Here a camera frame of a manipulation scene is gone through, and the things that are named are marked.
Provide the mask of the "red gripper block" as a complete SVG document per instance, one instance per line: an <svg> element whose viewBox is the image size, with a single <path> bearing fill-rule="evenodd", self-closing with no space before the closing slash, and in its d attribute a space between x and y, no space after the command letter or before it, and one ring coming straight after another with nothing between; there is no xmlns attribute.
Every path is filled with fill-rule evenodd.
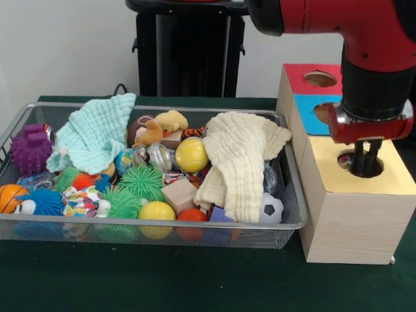
<svg viewBox="0 0 416 312"><path fill-rule="evenodd" d="M328 126L333 141L337 144L355 143L353 174L356 176L377 176L382 171L377 158L382 140L405 138L413 128L413 122L414 110L411 103L405 103L398 118L375 122L350 117L340 103L328 105ZM372 141L367 152L363 141L370 140Z"/></svg>

